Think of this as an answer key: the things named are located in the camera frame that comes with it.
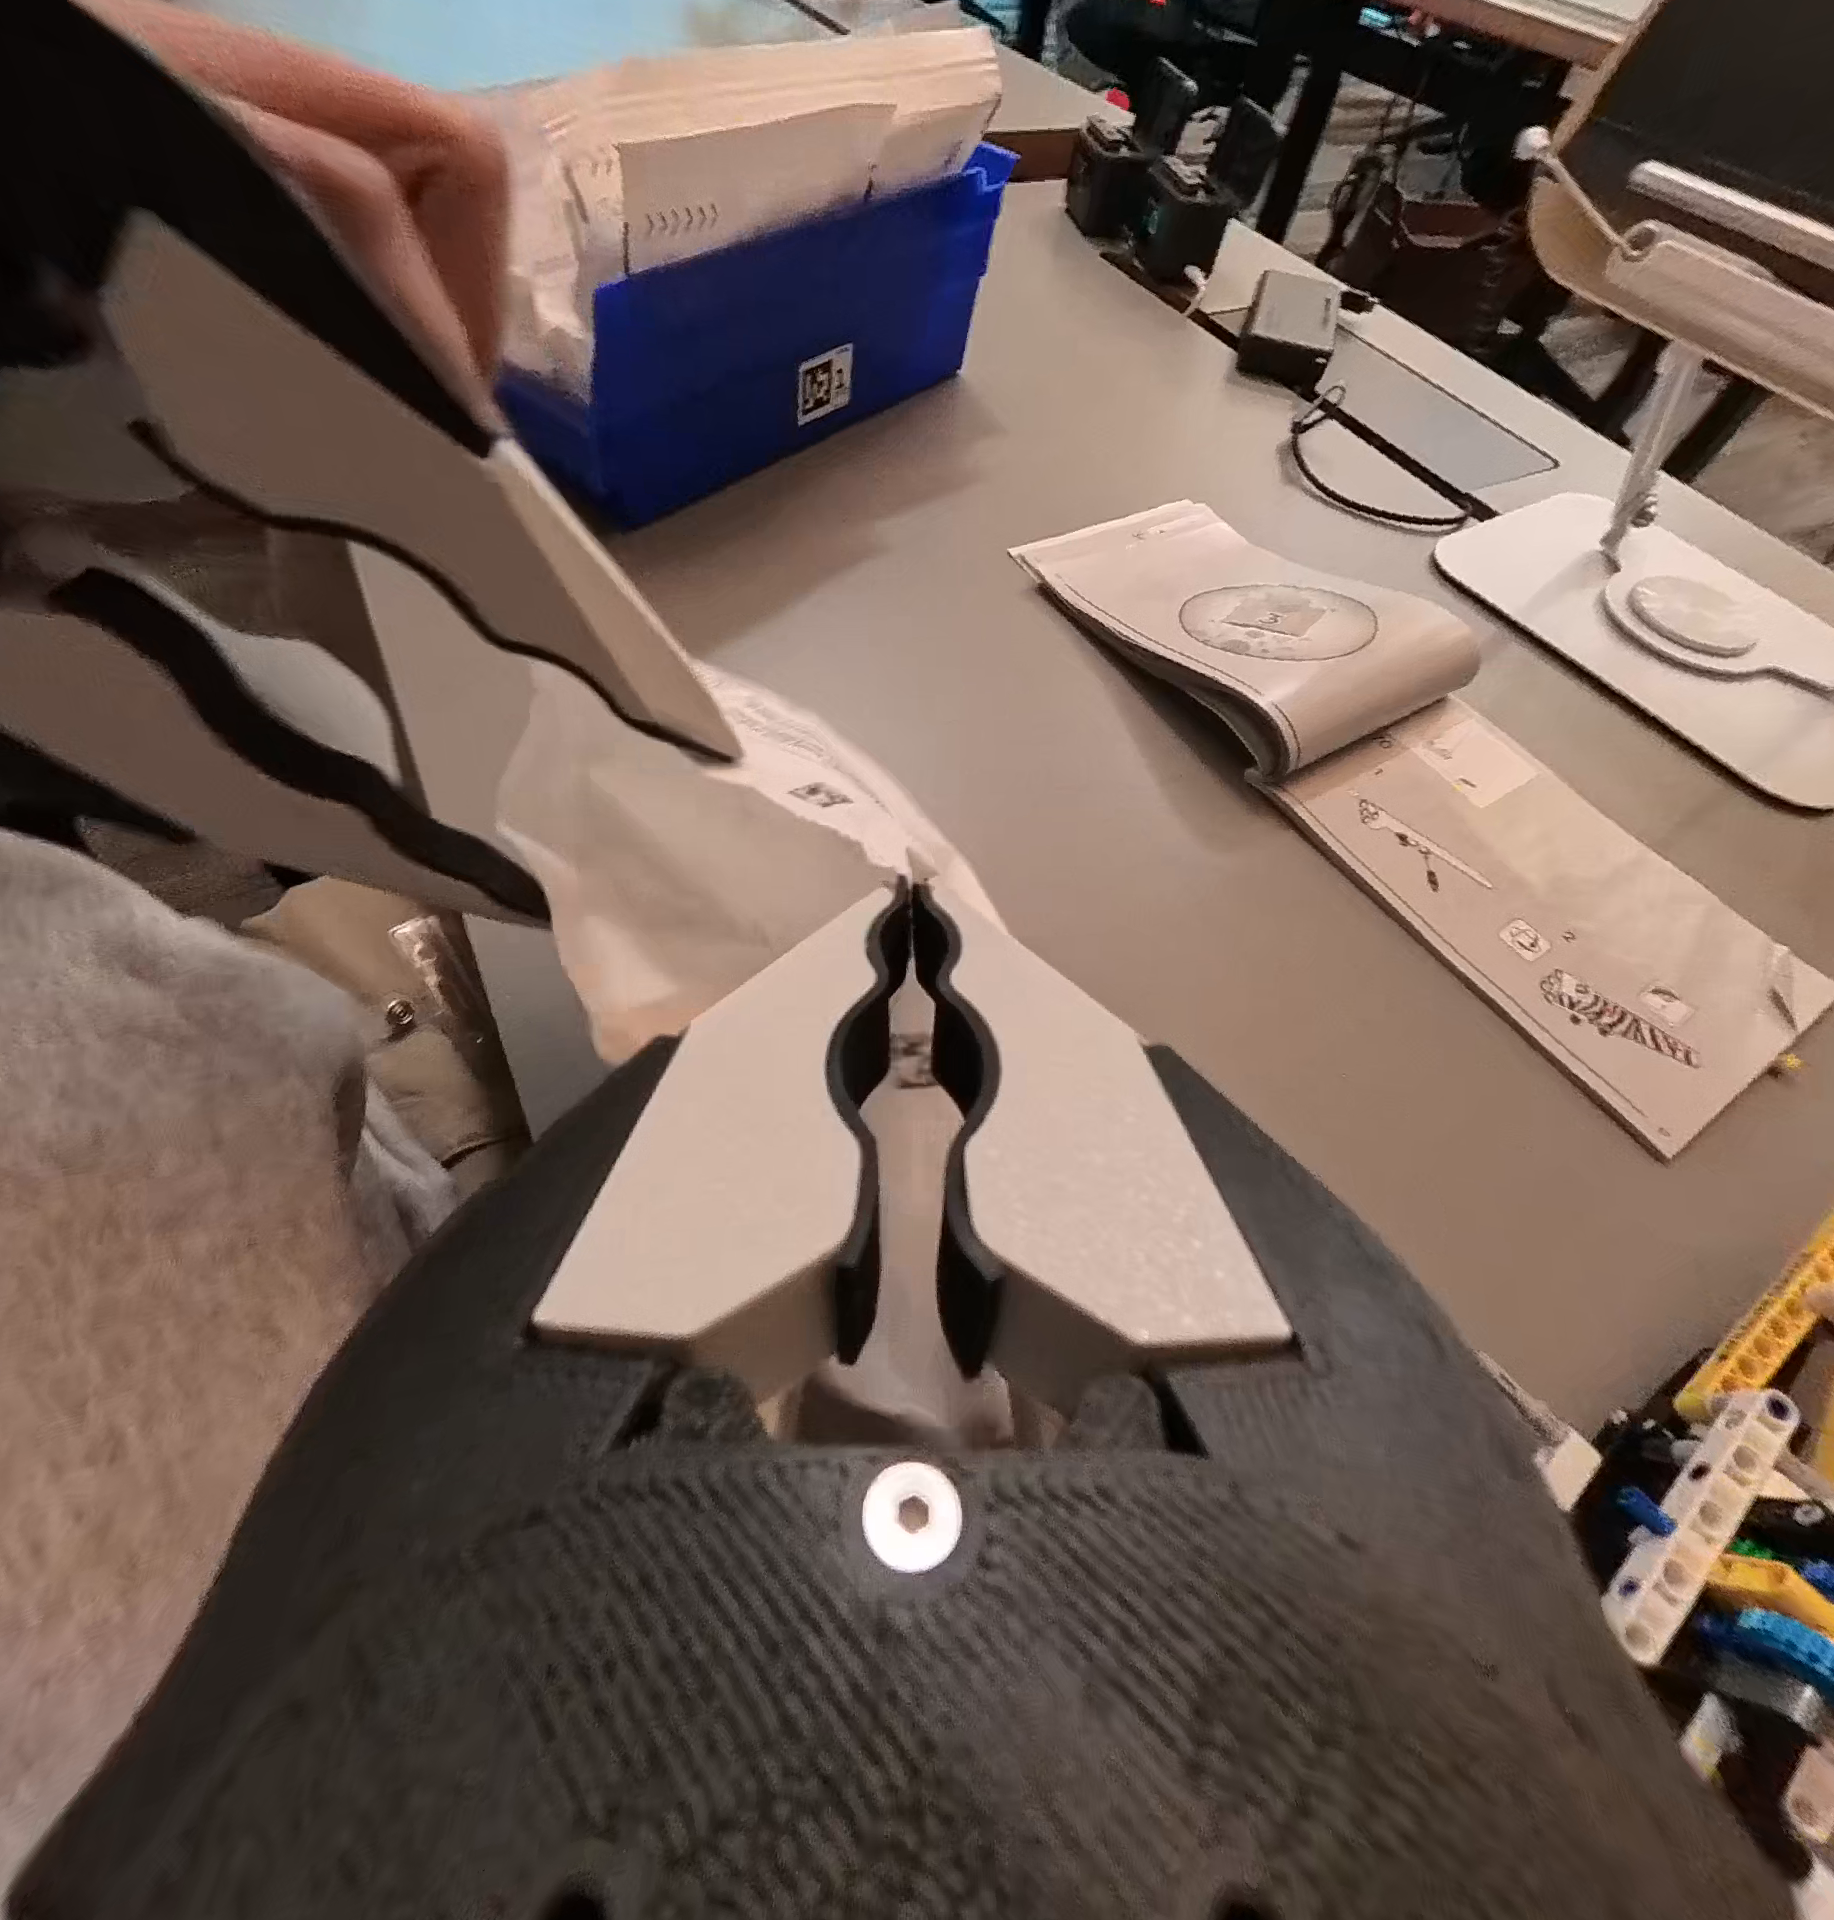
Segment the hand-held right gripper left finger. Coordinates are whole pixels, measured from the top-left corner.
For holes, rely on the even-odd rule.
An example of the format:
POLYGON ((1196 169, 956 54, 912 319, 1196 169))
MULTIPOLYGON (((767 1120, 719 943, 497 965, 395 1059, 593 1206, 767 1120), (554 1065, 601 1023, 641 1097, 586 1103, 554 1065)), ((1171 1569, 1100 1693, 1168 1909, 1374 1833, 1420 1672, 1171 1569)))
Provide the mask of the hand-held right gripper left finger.
POLYGON ((537 1337, 729 1373, 854 1362, 881 1292, 879 1145, 910 888, 842 911, 675 1040, 543 1285, 537 1337))

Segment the blue plastic bin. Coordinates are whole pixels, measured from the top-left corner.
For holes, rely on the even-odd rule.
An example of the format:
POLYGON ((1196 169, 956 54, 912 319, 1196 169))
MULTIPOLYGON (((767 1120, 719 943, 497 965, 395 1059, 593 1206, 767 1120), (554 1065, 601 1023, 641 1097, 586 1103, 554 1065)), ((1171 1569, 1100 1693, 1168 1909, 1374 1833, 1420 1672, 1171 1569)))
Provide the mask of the blue plastic bin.
POLYGON ((881 415, 961 371, 1016 167, 983 142, 952 177, 603 283, 585 393, 511 371, 503 414, 623 527, 881 415))

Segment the white folding stand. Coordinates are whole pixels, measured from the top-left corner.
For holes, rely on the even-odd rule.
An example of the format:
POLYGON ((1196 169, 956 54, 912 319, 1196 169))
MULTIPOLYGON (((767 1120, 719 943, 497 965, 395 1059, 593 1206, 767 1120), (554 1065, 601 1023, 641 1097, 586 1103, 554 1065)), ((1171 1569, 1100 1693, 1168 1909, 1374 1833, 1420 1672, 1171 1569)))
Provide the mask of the white folding stand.
POLYGON ((1611 498, 1557 492, 1449 534, 1438 570, 1490 613, 1647 713, 1759 795, 1834 809, 1834 621, 1668 532, 1666 457, 1698 372, 1716 367, 1834 420, 1834 228, 1658 160, 1629 185, 1693 228, 1613 228, 1527 129, 1517 156, 1554 194, 1540 266, 1663 342, 1649 411, 1611 498))

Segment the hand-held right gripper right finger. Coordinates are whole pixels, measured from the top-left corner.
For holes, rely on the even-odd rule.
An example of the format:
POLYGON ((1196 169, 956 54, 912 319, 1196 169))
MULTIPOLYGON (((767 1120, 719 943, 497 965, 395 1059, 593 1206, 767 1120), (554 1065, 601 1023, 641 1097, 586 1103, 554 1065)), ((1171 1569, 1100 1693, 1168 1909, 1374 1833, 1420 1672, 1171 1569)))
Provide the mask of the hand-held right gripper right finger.
POLYGON ((1074 1412, 1108 1375, 1294 1334, 1139 1032, 952 890, 912 897, 946 1148, 937 1310, 957 1371, 1074 1412))

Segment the black power adapter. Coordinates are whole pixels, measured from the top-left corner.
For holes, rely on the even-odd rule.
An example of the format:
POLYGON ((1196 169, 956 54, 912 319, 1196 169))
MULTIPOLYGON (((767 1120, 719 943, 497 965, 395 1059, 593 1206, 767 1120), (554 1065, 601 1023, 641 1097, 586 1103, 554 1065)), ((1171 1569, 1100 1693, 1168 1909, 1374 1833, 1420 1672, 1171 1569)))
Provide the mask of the black power adapter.
POLYGON ((1336 283, 1267 269, 1240 319, 1235 371, 1286 393, 1310 394, 1336 351, 1340 311, 1336 283))

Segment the partly built lego model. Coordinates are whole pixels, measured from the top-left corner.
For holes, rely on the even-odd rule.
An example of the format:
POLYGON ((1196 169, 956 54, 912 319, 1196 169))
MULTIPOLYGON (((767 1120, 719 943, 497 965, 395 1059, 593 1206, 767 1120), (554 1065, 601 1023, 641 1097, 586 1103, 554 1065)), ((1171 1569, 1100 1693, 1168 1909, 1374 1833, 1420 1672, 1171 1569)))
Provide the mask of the partly built lego model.
POLYGON ((1587 1463, 1608 1635, 1795 1912, 1834 1915, 1834 1206, 1587 1463))

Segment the lego instruction booklet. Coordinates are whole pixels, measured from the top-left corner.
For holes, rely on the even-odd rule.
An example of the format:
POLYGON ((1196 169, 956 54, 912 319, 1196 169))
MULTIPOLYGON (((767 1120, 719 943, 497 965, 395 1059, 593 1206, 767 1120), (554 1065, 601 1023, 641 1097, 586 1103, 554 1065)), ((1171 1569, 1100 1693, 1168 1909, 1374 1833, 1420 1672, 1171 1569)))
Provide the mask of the lego instruction booklet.
POLYGON ((1834 979, 1467 704, 1473 629, 1171 501, 1009 551, 1571 1082, 1670 1159, 1834 1009, 1834 979))

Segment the printed white paper bag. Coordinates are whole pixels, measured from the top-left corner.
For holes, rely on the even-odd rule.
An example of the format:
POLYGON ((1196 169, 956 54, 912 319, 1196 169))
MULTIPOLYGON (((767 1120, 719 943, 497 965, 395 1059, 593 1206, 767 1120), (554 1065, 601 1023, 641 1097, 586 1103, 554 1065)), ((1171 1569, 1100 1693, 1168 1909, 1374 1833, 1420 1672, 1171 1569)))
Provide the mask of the printed white paper bag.
POLYGON ((827 720, 703 666, 739 756, 630 730, 537 665, 497 787, 497 833, 537 878, 558 965, 603 1065, 733 994, 854 899, 940 881, 1001 923, 970 861, 827 720))

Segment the person's left hand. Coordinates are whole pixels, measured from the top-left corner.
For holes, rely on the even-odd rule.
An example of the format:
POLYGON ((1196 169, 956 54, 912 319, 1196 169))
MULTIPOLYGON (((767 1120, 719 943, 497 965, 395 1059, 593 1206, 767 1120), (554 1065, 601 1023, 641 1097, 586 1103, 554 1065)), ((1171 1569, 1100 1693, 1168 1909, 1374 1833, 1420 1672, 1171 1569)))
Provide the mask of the person's left hand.
POLYGON ((173 5, 92 3, 249 134, 472 405, 502 365, 509 174, 460 101, 173 5))

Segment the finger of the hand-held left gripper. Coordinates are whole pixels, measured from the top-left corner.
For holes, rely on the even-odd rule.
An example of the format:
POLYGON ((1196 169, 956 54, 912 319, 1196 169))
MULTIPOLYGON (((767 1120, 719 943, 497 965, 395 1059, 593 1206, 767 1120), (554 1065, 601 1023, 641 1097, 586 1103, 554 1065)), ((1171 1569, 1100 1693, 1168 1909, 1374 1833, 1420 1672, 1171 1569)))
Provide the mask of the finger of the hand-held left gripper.
POLYGON ((498 652, 567 670, 644 734, 737 761, 686 649, 517 439, 470 448, 147 210, 119 228, 98 306, 141 402, 135 437, 164 468, 392 558, 498 652))
POLYGON ((217 621, 135 565, 0 594, 0 739, 112 819, 456 915, 548 921, 518 861, 425 809, 356 670, 217 621))

